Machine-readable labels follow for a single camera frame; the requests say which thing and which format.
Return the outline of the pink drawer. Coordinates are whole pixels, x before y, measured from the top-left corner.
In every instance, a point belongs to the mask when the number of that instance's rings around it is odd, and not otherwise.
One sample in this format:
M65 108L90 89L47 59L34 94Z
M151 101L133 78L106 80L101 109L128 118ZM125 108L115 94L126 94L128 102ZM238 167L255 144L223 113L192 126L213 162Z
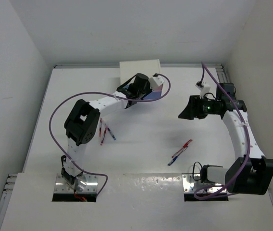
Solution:
M163 84L160 85L160 86L158 86L158 87L156 87L156 88L154 88L154 89L152 89L152 91L153 91L153 92L159 92L159 93L161 94L162 89L163 89Z

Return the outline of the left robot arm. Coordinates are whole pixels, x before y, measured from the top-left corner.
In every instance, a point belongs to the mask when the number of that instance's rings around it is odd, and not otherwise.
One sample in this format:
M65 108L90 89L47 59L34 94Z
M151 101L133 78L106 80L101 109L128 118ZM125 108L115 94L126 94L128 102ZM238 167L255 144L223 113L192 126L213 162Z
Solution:
M117 110L129 108L136 104L135 100L144 99L153 90L152 80L153 78L137 73L132 83L127 87L120 85L112 97L106 96L89 102L83 99L76 101L64 123L68 154L72 159L62 157L62 176L71 185L82 174L74 163L79 166L82 164L87 143L93 139L99 119Z

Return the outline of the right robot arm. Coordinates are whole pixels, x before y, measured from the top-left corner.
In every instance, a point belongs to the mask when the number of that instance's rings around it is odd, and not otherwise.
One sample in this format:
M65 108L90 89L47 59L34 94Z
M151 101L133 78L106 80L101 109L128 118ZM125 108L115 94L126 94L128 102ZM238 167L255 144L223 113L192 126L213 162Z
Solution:
M203 165L199 181L202 184L220 183L229 193L264 195L273 178L273 159L259 148L249 127L247 107L236 99L232 83L217 86L214 99L206 93L191 95L179 119L205 119L219 115L225 124L234 149L235 162L229 167Z

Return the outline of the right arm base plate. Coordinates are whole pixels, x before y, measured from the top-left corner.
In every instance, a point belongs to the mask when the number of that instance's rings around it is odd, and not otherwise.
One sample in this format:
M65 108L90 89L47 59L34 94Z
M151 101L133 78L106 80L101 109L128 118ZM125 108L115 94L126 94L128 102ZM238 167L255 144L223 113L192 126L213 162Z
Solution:
M195 174L192 178L192 174L182 174L182 184L184 194L193 194L197 191L197 194L212 194L222 188L219 183L201 183L199 174Z

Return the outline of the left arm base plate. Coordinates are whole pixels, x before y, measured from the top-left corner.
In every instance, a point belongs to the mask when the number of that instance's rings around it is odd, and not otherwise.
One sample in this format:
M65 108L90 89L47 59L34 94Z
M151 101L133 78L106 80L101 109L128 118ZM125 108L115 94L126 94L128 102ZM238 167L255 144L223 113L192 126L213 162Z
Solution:
M98 177L89 174L83 174L82 176L77 176L74 184L70 184L64 176L57 174L54 193L97 193L98 192Z

